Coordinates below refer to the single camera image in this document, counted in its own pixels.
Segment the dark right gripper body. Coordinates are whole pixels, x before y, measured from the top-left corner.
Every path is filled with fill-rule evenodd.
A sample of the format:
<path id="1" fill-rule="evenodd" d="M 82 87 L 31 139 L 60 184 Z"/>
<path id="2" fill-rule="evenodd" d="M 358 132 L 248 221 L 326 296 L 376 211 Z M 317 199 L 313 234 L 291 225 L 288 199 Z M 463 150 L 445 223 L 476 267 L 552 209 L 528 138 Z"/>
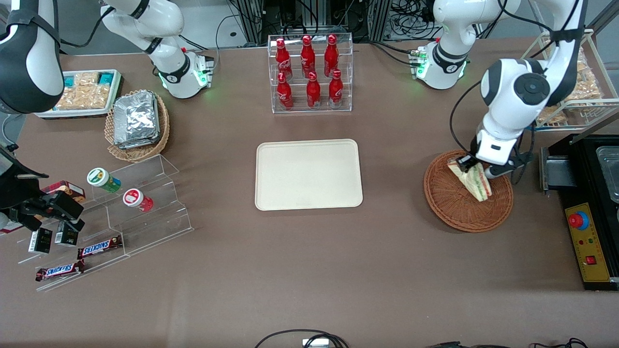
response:
<path id="1" fill-rule="evenodd" d="M 13 152 L 1 151 L 0 207 L 10 221 L 23 227 L 39 227 L 42 223 L 34 215 L 42 214 L 45 193 L 39 180 L 47 174 L 25 167 Z"/>

